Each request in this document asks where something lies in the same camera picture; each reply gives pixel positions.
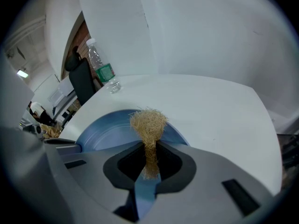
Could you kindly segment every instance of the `water bottle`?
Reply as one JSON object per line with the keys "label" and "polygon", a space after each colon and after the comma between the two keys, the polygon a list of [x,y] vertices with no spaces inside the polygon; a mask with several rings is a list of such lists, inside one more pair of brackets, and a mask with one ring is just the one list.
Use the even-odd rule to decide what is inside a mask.
{"label": "water bottle", "polygon": [[95,72],[100,78],[100,81],[107,89],[109,89],[111,94],[116,93],[121,89],[121,84],[115,77],[115,73],[110,63],[106,61],[103,62],[100,58],[96,49],[96,41],[94,38],[87,40],[86,44],[88,46],[88,55],[90,62],[92,63]]}

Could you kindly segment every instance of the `wall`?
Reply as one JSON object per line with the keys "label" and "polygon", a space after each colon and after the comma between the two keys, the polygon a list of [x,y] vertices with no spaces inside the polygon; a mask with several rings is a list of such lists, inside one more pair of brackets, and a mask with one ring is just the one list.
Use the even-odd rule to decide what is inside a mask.
{"label": "wall", "polygon": [[282,133],[298,116],[299,55],[268,0],[141,0],[159,73],[251,86]]}
{"label": "wall", "polygon": [[46,0],[45,7],[45,43],[48,59],[60,79],[68,46],[84,18],[81,16],[81,22],[78,21],[81,14],[79,0]]}
{"label": "wall", "polygon": [[40,103],[46,112],[53,118],[53,105],[49,102],[48,97],[57,89],[59,81],[55,77],[55,72],[49,63],[45,63],[29,74],[30,79],[27,82],[29,88],[34,92],[32,102]]}
{"label": "wall", "polygon": [[0,50],[0,126],[17,127],[33,92],[17,75]]}
{"label": "wall", "polygon": [[80,4],[101,58],[117,75],[157,73],[140,0],[80,0]]}

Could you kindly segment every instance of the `blue tray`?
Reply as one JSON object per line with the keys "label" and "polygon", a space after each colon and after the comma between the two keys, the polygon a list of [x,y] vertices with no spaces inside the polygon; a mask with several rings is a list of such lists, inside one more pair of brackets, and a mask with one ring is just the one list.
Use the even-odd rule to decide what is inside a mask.
{"label": "blue tray", "polygon": [[[90,152],[140,141],[140,137],[130,127],[129,120],[130,114],[136,111],[119,110],[98,118],[83,131],[76,143],[82,146],[83,152]],[[188,145],[183,136],[169,123],[161,140]]]}

